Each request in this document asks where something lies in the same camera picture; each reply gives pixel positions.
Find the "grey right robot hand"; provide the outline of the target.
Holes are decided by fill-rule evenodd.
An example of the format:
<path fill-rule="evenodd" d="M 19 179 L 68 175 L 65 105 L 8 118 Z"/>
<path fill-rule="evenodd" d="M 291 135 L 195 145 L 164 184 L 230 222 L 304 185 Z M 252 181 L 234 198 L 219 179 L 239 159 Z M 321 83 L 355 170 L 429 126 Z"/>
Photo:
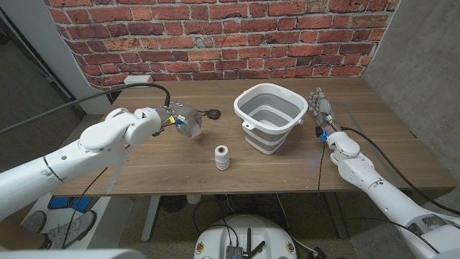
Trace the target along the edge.
<path fill-rule="evenodd" d="M 340 126 L 336 122 L 336 116 L 331 102 L 326 98 L 320 87 L 316 88 L 316 92 L 310 92 L 308 98 L 308 109 L 313 112 L 318 126 L 316 127 L 316 136 L 323 141 L 331 134 L 341 131 Z"/>

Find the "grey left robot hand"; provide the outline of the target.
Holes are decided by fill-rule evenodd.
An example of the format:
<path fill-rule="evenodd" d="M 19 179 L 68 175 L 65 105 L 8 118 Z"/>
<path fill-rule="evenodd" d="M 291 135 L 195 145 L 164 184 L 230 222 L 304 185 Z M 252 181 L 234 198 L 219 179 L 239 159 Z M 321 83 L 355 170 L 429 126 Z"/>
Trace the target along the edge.
<path fill-rule="evenodd" d="M 201 133 L 202 115 L 191 105 L 171 101 L 169 106 L 157 107 L 156 112 L 162 120 L 162 128 L 173 125 L 189 139 Z"/>

